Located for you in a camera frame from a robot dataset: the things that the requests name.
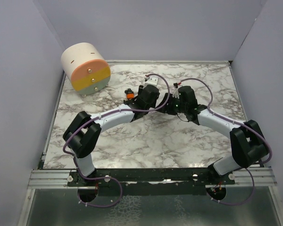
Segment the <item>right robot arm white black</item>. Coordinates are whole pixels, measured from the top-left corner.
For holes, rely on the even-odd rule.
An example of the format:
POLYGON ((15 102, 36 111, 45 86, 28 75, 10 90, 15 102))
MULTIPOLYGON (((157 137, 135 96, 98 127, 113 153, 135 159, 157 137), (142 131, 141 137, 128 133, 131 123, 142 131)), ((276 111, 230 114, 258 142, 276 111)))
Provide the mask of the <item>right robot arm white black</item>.
POLYGON ((230 139, 232 153, 208 166, 208 181, 218 184, 225 174, 248 168, 269 154, 263 142, 263 134, 254 120, 234 121, 231 118, 211 113, 207 106, 198 104, 190 86, 178 87, 173 94, 165 94, 158 111, 169 115, 182 113, 188 122, 208 127, 230 139))

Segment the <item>black-headed key bunch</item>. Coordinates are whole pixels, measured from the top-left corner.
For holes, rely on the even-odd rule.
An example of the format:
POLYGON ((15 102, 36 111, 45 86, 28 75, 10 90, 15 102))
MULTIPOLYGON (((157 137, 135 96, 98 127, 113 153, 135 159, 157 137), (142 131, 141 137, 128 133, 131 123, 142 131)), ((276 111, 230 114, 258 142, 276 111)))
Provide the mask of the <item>black-headed key bunch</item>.
POLYGON ((130 89, 130 88, 128 88, 128 89, 126 89, 125 90, 125 94, 133 94, 134 92, 130 89))

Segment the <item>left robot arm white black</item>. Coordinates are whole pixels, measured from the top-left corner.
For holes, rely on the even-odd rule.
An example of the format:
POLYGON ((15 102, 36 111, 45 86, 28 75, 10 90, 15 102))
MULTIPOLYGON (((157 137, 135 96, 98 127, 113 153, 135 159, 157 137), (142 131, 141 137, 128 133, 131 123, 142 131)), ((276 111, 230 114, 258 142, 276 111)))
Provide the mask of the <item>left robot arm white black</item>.
POLYGON ((92 162, 94 150, 102 132, 123 123, 137 120, 147 114, 150 108, 154 108, 159 97, 159 90, 153 85, 147 85, 141 89, 138 96, 124 101, 118 108, 91 116, 85 111, 76 115, 63 134, 67 141, 82 125, 86 132, 79 130, 69 141, 68 147, 75 155, 77 168, 80 170, 78 180, 85 186, 94 182, 95 167, 92 162))

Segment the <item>orange black padlock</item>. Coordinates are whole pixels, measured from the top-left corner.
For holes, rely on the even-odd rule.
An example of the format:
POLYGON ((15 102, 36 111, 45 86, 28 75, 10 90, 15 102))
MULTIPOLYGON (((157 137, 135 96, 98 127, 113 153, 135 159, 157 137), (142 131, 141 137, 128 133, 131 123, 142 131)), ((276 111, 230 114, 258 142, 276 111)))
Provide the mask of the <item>orange black padlock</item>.
POLYGON ((133 94, 126 94, 126 98, 128 100, 133 99, 134 98, 134 93, 133 94))

